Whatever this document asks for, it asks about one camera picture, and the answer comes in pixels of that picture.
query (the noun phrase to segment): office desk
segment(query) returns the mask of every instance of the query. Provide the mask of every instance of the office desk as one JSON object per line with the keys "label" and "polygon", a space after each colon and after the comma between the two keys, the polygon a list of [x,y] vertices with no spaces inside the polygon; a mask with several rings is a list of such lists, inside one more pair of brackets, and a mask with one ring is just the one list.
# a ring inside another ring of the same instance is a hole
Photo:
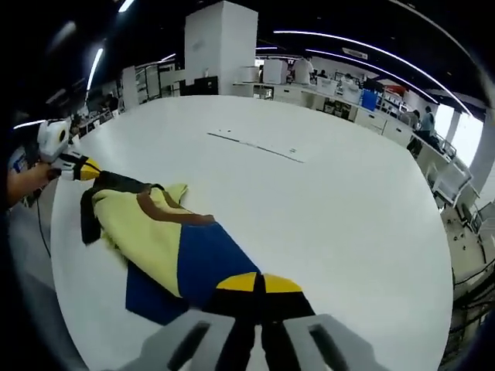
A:
{"label": "office desk", "polygon": [[[187,209],[215,215],[262,271],[298,283],[384,368],[437,369],[452,310],[449,248],[418,166],[396,144],[290,104],[196,96],[128,111],[82,138],[81,151],[143,182],[187,183]],[[114,251],[83,245],[79,201],[90,186],[58,183],[53,276],[86,364],[119,369],[160,326],[126,311],[127,268]],[[359,357],[347,360],[354,371]]]}

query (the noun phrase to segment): cabinet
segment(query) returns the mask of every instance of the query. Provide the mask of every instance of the cabinet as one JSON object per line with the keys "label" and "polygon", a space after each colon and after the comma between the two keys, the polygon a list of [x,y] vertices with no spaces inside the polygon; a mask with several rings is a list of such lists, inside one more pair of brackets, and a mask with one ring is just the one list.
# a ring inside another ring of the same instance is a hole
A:
{"label": "cabinet", "polygon": [[291,88],[275,86],[273,100],[300,106],[302,105],[302,91],[297,87]]}
{"label": "cabinet", "polygon": [[411,141],[412,129],[400,121],[387,120],[383,136],[402,147],[407,147]]}
{"label": "cabinet", "polygon": [[376,129],[379,129],[381,134],[387,121],[380,115],[358,108],[354,122],[366,128],[373,126]]}

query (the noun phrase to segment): cable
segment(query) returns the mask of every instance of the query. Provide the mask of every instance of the cable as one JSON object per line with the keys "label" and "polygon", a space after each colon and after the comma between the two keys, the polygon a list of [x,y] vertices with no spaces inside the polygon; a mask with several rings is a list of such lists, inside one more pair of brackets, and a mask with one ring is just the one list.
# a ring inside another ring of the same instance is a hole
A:
{"label": "cable", "polygon": [[39,215],[39,197],[36,199],[36,207],[38,209],[38,226],[39,226],[39,234],[41,234],[41,238],[43,240],[43,245],[45,245],[46,252],[48,253],[49,258],[52,258],[52,254],[50,253],[50,249],[48,245],[46,245],[45,237],[43,236],[43,229],[41,227],[41,216]]}
{"label": "cable", "polygon": [[495,301],[481,301],[479,303],[475,303],[475,304],[472,304],[472,305],[467,305],[466,309],[473,309],[473,308],[476,308],[476,307],[482,307],[484,305],[495,305]]}
{"label": "cable", "polygon": [[460,282],[456,282],[456,283],[454,284],[454,286],[457,286],[458,284],[463,284],[463,283],[465,283],[465,282],[469,281],[471,278],[476,277],[478,274],[482,274],[482,273],[483,273],[484,271],[486,271],[487,269],[490,269],[490,265],[491,265],[494,261],[495,261],[495,258],[494,258],[491,262],[489,262],[487,265],[485,265],[485,268],[483,268],[481,271],[479,271],[479,272],[477,272],[477,273],[475,273],[475,274],[472,274],[471,276],[469,276],[468,278],[465,278],[464,280],[462,280],[462,281],[460,281]]}

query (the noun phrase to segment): blue cloth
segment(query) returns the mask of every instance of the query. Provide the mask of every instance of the blue cloth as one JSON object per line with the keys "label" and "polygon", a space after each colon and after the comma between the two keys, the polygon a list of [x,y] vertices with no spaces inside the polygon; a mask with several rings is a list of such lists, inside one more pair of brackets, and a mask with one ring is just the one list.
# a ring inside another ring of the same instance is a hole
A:
{"label": "blue cloth", "polygon": [[260,273],[220,224],[183,224],[177,257],[177,281],[183,298],[171,294],[129,261],[125,307],[167,325],[189,306],[202,308],[221,281],[251,272]]}
{"label": "blue cloth", "polygon": [[363,90],[363,102],[361,103],[361,105],[364,108],[370,111],[374,111],[375,108],[377,107],[377,100],[378,100],[378,93],[375,93],[368,89]]}
{"label": "blue cloth", "polygon": [[150,321],[167,325],[185,313],[189,304],[171,294],[129,261],[125,308]]}
{"label": "blue cloth", "polygon": [[208,302],[221,281],[238,274],[261,273],[218,223],[183,224],[177,260],[179,292],[198,308]]}

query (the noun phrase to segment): white cabinet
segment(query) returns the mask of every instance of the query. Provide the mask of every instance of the white cabinet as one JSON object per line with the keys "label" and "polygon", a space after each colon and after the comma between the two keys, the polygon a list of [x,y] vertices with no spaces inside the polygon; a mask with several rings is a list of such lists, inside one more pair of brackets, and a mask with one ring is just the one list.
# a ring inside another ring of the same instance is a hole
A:
{"label": "white cabinet", "polygon": [[412,129],[400,121],[390,119],[387,120],[383,136],[402,147],[407,147],[411,141]]}
{"label": "white cabinet", "polygon": [[284,60],[265,60],[263,66],[264,83],[285,83],[287,63]]}
{"label": "white cabinet", "polygon": [[302,105],[302,91],[298,87],[275,87],[273,100],[300,106]]}
{"label": "white cabinet", "polygon": [[377,129],[380,129],[381,134],[385,127],[386,120],[378,114],[373,114],[369,111],[358,108],[354,122],[366,128],[369,126],[374,126]]}

